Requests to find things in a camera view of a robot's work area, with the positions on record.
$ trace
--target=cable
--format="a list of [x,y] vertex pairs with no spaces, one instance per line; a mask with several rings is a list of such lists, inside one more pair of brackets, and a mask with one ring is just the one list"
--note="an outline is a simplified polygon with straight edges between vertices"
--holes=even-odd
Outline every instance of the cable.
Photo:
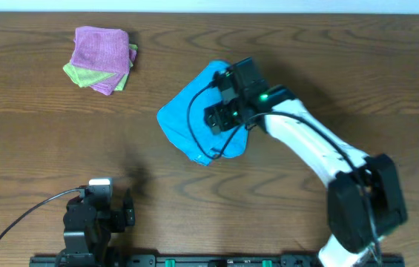
[[[196,135],[194,135],[193,128],[191,127],[191,123],[190,123],[190,121],[189,121],[189,114],[190,114],[190,112],[191,112],[191,106],[193,105],[194,100],[196,100],[196,98],[197,98],[197,97],[198,97],[198,96],[199,96],[202,92],[204,92],[205,90],[207,90],[207,89],[209,89],[209,88],[211,88],[211,87],[212,87],[212,83],[210,83],[209,85],[206,85],[206,87],[204,87],[201,91],[197,92],[197,94],[195,94],[195,95],[193,96],[193,98],[192,98],[192,99],[191,99],[191,101],[189,102],[188,110],[186,111],[186,122],[188,123],[189,133],[190,133],[190,134],[191,134],[191,136],[193,137],[193,140],[195,141],[195,143],[196,143],[197,147],[201,150],[201,152],[204,154],[204,156],[208,157],[209,159],[219,159],[219,158],[222,156],[222,154],[224,153],[224,150],[225,150],[225,148],[227,147],[228,142],[227,142],[227,143],[226,143],[226,144],[222,147],[222,149],[221,149],[221,151],[220,151],[219,155],[216,155],[216,156],[211,156],[211,155],[207,154],[207,153],[204,151],[204,149],[202,149],[201,144],[197,141]],[[231,139],[232,139],[232,137],[234,136],[234,134],[235,134],[235,132],[236,132],[236,131],[237,131],[237,130],[235,130],[234,132],[232,132],[231,136],[228,138],[228,141],[231,141]]]
[[25,218],[28,214],[30,214],[31,212],[33,212],[34,210],[36,210],[37,208],[39,208],[39,207],[41,207],[42,205],[44,205],[44,204],[46,204],[46,203],[48,203],[48,202],[50,202],[51,200],[55,200],[56,198],[58,198],[58,197],[62,197],[62,196],[64,196],[65,194],[69,194],[69,193],[72,193],[72,192],[79,192],[79,188],[74,188],[74,189],[70,189],[70,190],[67,190],[67,191],[64,191],[64,192],[62,192],[62,193],[59,193],[59,194],[57,194],[56,196],[54,196],[54,197],[50,197],[50,198],[48,198],[47,200],[45,200],[45,201],[43,201],[43,202],[41,202],[41,203],[39,203],[39,204],[37,204],[37,205],[35,205],[34,207],[32,207],[32,208],[30,208],[29,210],[27,210],[25,213],[23,213],[23,215],[21,215],[18,219],[16,219],[14,222],[12,222],[11,224],[10,224],[10,226],[8,226],[1,234],[0,234],[0,240],[3,238],[3,236],[13,227],[13,226],[15,226],[17,223],[19,223],[19,221],[21,221],[23,218]]
[[229,138],[227,139],[227,141],[225,142],[224,146],[222,147],[220,153],[216,156],[211,156],[208,155],[206,152],[204,152],[204,149],[202,149],[201,144],[198,142],[196,136],[194,135],[193,129],[191,128],[191,123],[190,123],[190,111],[191,111],[191,106],[194,102],[194,100],[196,100],[196,98],[205,90],[209,89],[212,86],[212,84],[210,83],[209,85],[207,85],[206,87],[204,87],[201,91],[199,91],[196,95],[194,95],[194,97],[191,99],[191,101],[189,102],[189,106],[188,106],[188,111],[186,113],[186,120],[188,123],[188,129],[189,132],[191,134],[191,136],[193,137],[194,142],[196,143],[197,147],[201,150],[201,152],[207,156],[210,159],[219,159],[223,154],[224,154],[224,150],[227,148],[227,146],[229,145],[229,143],[231,142],[232,138],[234,137],[234,135],[236,134],[236,132],[243,126],[243,125],[247,125],[249,122],[251,122],[252,120],[260,117],[260,116],[266,116],[266,115],[277,115],[277,116],[285,116],[288,117],[290,119],[295,119],[298,122],[302,122],[303,124],[307,125],[308,127],[310,127],[314,132],[316,132],[317,134],[319,134],[325,141],[327,141],[327,143],[329,143],[341,156],[342,158],[347,162],[347,164],[349,165],[349,167],[352,169],[352,173],[354,175],[354,178],[356,179],[357,184],[360,186],[360,190],[362,193],[362,199],[363,199],[363,204],[364,207],[367,210],[367,215],[369,218],[369,224],[370,224],[370,228],[372,231],[372,238],[374,239],[374,246],[375,246],[375,251],[372,253],[375,261],[377,262],[377,264],[379,266],[382,265],[382,251],[380,249],[380,243],[379,243],[379,236],[377,235],[377,230],[375,227],[375,219],[374,219],[374,212],[372,210],[372,206],[371,203],[369,201],[368,195],[369,193],[366,190],[366,186],[364,185],[364,182],[362,181],[362,179],[359,176],[359,173],[356,171],[356,167],[354,166],[354,164],[352,163],[352,161],[349,159],[348,155],[346,154],[346,152],[343,151],[343,149],[341,149],[331,138],[329,138],[329,136],[326,136],[320,129],[318,129],[316,126],[314,126],[313,124],[310,123],[310,121],[307,121],[306,119],[300,117],[300,116],[296,116],[296,115],[292,115],[290,113],[283,113],[283,112],[278,112],[278,111],[271,111],[271,112],[263,112],[263,113],[258,113],[255,114],[253,116],[251,116],[250,118],[248,118],[248,120],[240,125],[238,125],[234,131],[231,133],[231,135],[229,136]]

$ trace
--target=blue cloth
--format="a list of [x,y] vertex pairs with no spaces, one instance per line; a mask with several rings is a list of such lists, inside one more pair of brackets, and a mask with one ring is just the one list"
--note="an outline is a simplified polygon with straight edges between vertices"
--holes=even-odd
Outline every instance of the blue cloth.
[[[184,152],[190,160],[201,165],[209,165],[212,159],[205,156],[193,140],[186,121],[186,111],[194,95],[212,81],[214,73],[224,71],[228,66],[229,64],[223,61],[212,61],[209,63],[189,85],[179,92],[166,106],[161,108],[156,115],[159,126],[168,140]],[[191,128],[204,152],[211,156],[219,154],[218,152],[222,149],[232,131],[235,130],[231,129],[218,135],[213,135],[211,129],[204,123],[204,109],[221,101],[222,97],[217,88],[209,88],[201,93],[191,106],[189,118]],[[233,158],[244,153],[247,136],[247,130],[240,128],[224,150],[222,156]]]

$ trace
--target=microfiber cloth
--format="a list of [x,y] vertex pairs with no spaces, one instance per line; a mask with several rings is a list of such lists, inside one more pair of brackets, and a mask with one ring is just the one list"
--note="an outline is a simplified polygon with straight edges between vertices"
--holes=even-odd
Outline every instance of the microfiber cloth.
[[[133,67],[132,62],[135,61],[138,47],[135,44],[129,44],[128,46],[130,48],[130,67]],[[91,86],[94,90],[97,90],[107,96],[114,90],[123,90],[125,82],[128,78],[128,74],[115,74],[88,70],[83,67],[73,66],[71,63],[67,63],[62,69],[79,87],[83,88]]]
[[115,73],[88,70],[82,67],[72,66],[71,63],[67,63],[62,69],[69,76],[69,78],[81,88],[91,86],[115,76]]
[[76,28],[76,49],[70,63],[76,67],[128,74],[128,34],[118,29]]
[[[156,115],[159,126],[162,128],[168,140],[188,156],[189,159],[201,164],[209,165],[212,159],[205,156],[193,140],[186,121],[186,111],[191,99],[201,91],[217,71],[224,71],[229,66],[223,61],[211,62],[189,85],[187,85],[167,105],[161,108]],[[190,113],[191,128],[201,144],[204,152],[216,156],[231,135],[229,131],[213,135],[211,129],[204,122],[204,109],[222,101],[217,88],[209,88],[201,93],[193,102]],[[248,132],[240,128],[234,135],[223,157],[233,158],[244,153],[247,143]]]
[[125,76],[125,80],[127,80],[127,74],[118,73],[105,81],[99,82],[95,85],[91,85],[91,87],[99,91],[100,93],[103,93],[106,96],[109,96],[112,94],[113,90],[116,89],[117,85],[123,81],[123,84],[125,84],[125,80],[123,77]]

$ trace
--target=wood grain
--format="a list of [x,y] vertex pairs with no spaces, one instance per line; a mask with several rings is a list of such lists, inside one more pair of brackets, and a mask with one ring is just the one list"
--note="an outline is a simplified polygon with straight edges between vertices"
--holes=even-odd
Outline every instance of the wood grain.
[[[139,45],[121,93],[78,88],[62,71],[82,25]],[[137,225],[113,242],[164,254],[316,251],[326,194],[289,149],[254,130],[248,149],[190,162],[156,112],[211,60],[253,56],[346,141],[397,163],[408,224],[383,242],[419,266],[419,16],[0,13],[0,232],[35,203],[90,178],[131,186]],[[63,246],[67,198],[19,223],[0,266]]]

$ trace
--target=black cable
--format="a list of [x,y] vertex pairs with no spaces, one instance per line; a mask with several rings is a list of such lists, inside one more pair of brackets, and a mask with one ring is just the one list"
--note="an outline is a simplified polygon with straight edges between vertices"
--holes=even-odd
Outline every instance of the black cable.
[[[193,137],[193,139],[194,139],[194,141],[195,141],[195,143],[196,143],[197,147],[201,150],[201,152],[204,154],[204,156],[208,157],[209,159],[219,159],[219,158],[222,156],[222,154],[224,153],[224,150],[225,150],[225,148],[227,147],[228,142],[224,145],[224,147],[222,147],[222,149],[221,149],[221,151],[220,151],[219,155],[216,155],[216,156],[211,156],[211,155],[207,154],[207,153],[204,151],[204,149],[202,149],[201,144],[197,141],[197,138],[196,138],[196,136],[194,135],[193,128],[191,127],[191,123],[190,123],[190,120],[189,120],[189,114],[190,114],[190,112],[191,112],[191,106],[193,105],[194,100],[196,100],[196,98],[197,98],[197,97],[198,97],[198,96],[199,96],[202,92],[204,92],[205,90],[207,90],[207,89],[209,89],[209,88],[211,88],[211,83],[210,83],[209,85],[206,85],[206,87],[204,87],[201,91],[197,92],[197,94],[195,94],[195,95],[193,96],[193,98],[192,98],[192,99],[191,99],[191,101],[189,102],[188,110],[186,111],[186,122],[188,123],[189,133],[190,133],[190,134],[191,134],[191,136]],[[237,131],[237,130],[235,130],[235,131],[231,134],[231,136],[228,138],[228,141],[230,141],[230,140],[232,139],[232,137],[234,136],[234,134],[235,134],[235,132],[236,132],[236,131]]]
[[54,197],[50,197],[50,198],[48,198],[47,200],[45,200],[45,201],[43,201],[43,202],[41,202],[41,203],[39,203],[39,204],[37,204],[37,205],[35,205],[34,207],[32,207],[32,208],[30,208],[29,210],[27,210],[25,213],[23,213],[23,215],[21,215],[18,219],[16,219],[14,222],[12,222],[11,224],[10,224],[10,226],[8,226],[1,234],[0,234],[0,240],[3,238],[3,236],[13,227],[13,226],[15,226],[17,223],[19,223],[19,221],[21,221],[23,218],[25,218],[28,214],[30,214],[31,212],[33,212],[34,210],[36,210],[37,208],[39,208],[39,207],[41,207],[42,205],[44,205],[44,204],[46,204],[46,203],[48,203],[48,202],[50,202],[51,200],[55,200],[56,198],[58,198],[58,197],[62,197],[62,196],[64,196],[65,194],[69,194],[69,193],[72,193],[72,192],[79,192],[79,188],[74,188],[74,189],[70,189],[70,190],[67,190],[67,191],[64,191],[64,192],[62,192],[62,193],[59,193],[59,194],[57,194],[56,196],[54,196]]
[[191,123],[190,123],[190,111],[191,111],[191,106],[194,102],[194,100],[196,100],[196,98],[205,90],[209,89],[212,86],[212,84],[207,85],[206,87],[204,87],[201,91],[199,91],[196,95],[194,95],[194,97],[191,99],[191,101],[189,102],[189,106],[188,106],[188,111],[186,113],[186,120],[188,122],[188,129],[189,132],[191,134],[191,136],[193,137],[194,142],[196,143],[197,147],[201,150],[201,152],[207,156],[210,159],[219,159],[223,154],[224,154],[224,150],[227,148],[227,146],[229,145],[229,143],[231,142],[232,138],[234,137],[234,135],[236,134],[236,132],[244,125],[247,125],[249,122],[253,121],[254,119],[260,117],[260,116],[266,116],[266,115],[277,115],[277,116],[285,116],[288,117],[290,119],[295,119],[298,122],[302,122],[303,124],[307,125],[308,127],[310,127],[314,132],[316,132],[317,134],[319,134],[325,141],[327,141],[327,143],[329,143],[335,150],[336,152],[338,152],[342,158],[347,162],[347,164],[349,165],[349,167],[352,169],[352,173],[354,175],[354,178],[356,179],[357,184],[360,186],[360,190],[362,193],[362,199],[363,199],[363,204],[367,210],[367,215],[369,218],[369,224],[370,224],[370,228],[372,231],[372,237],[374,239],[374,245],[375,245],[375,251],[373,253],[374,259],[376,260],[377,264],[379,266],[382,265],[382,251],[380,250],[380,243],[379,243],[379,236],[377,235],[377,230],[375,227],[375,219],[374,219],[374,212],[372,210],[372,206],[371,206],[371,202],[369,201],[368,195],[369,193],[366,190],[366,186],[363,182],[363,180],[360,178],[359,173],[356,171],[356,167],[354,166],[354,164],[352,163],[352,161],[349,159],[348,155],[346,154],[346,152],[343,151],[343,149],[341,149],[331,138],[329,138],[329,136],[326,136],[320,129],[318,129],[316,126],[314,126],[313,124],[310,123],[310,121],[307,121],[306,119],[300,117],[300,116],[296,116],[296,115],[292,115],[290,113],[283,113],[283,112],[278,112],[278,111],[271,111],[271,112],[263,112],[263,113],[258,113],[255,114],[253,116],[251,116],[250,118],[248,118],[248,120],[240,125],[238,125],[234,131],[231,133],[231,135],[229,136],[229,138],[227,139],[227,141],[225,142],[224,146],[222,147],[220,153],[216,156],[211,156],[208,155],[206,152],[204,152],[204,149],[202,149],[201,144],[198,142],[196,136],[194,135],[193,129],[191,128]]

